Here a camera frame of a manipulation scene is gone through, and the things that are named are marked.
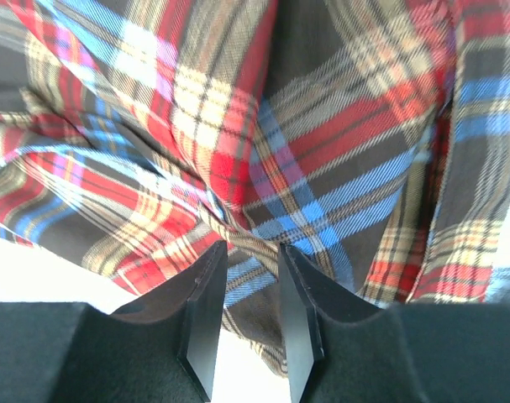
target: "clothing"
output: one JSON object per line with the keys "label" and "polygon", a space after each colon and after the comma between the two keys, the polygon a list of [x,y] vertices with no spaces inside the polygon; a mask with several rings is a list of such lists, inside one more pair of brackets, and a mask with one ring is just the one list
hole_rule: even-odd
{"label": "clothing", "polygon": [[0,237],[136,294],[224,238],[278,373],[279,243],[378,306],[510,301],[509,213],[510,0],[0,0]]}

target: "checkered cloth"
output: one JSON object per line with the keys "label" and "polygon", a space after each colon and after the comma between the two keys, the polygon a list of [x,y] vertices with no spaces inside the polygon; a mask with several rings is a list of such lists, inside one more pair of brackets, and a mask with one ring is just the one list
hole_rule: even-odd
{"label": "checkered cloth", "polygon": [[0,0],[0,237],[137,295],[224,238],[278,373],[279,243],[378,306],[510,301],[510,0]]}

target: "plaid shirt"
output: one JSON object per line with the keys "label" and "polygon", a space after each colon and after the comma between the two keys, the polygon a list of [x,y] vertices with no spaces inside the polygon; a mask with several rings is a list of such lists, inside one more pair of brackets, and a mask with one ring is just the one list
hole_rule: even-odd
{"label": "plaid shirt", "polygon": [[0,237],[137,295],[224,238],[281,373],[279,243],[378,306],[510,301],[510,0],[0,0]]}

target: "crumpled fabric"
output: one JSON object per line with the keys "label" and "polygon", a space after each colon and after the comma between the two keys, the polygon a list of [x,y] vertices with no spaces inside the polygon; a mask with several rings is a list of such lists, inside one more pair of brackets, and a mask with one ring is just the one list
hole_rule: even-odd
{"label": "crumpled fabric", "polygon": [[278,374],[279,243],[378,306],[510,301],[510,0],[0,0],[0,237],[136,295],[225,239]]}

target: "plaid fabric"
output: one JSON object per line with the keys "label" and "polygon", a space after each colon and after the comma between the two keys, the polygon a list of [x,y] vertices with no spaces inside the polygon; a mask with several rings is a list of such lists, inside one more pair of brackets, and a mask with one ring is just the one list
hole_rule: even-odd
{"label": "plaid fabric", "polygon": [[505,301],[508,222],[510,0],[0,0],[0,237],[135,294],[224,238],[278,373],[278,243],[379,306]]}

